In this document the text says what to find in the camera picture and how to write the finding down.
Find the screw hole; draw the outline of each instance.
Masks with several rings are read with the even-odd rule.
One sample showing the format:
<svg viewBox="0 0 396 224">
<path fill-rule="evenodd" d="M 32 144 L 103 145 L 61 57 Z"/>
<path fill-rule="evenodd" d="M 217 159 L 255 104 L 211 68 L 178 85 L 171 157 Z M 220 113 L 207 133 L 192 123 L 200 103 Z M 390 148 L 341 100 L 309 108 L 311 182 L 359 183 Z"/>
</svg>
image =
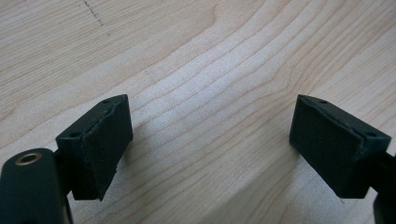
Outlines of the screw hole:
<svg viewBox="0 0 396 224">
<path fill-rule="evenodd" d="M 79 136 L 79 135 L 80 135 L 80 133 L 70 133 L 70 134 L 69 134 L 70 137 L 77 137 L 77 136 Z"/>
<path fill-rule="evenodd" d="M 376 133 L 366 133 L 366 134 L 371 136 L 371 137 L 376 137 Z"/>
<path fill-rule="evenodd" d="M 28 153 L 19 157 L 17 161 L 15 161 L 15 163 L 17 165 L 27 165 L 35 161 L 38 161 L 40 158 L 41 158 L 41 154 L 38 152 Z"/>
</svg>

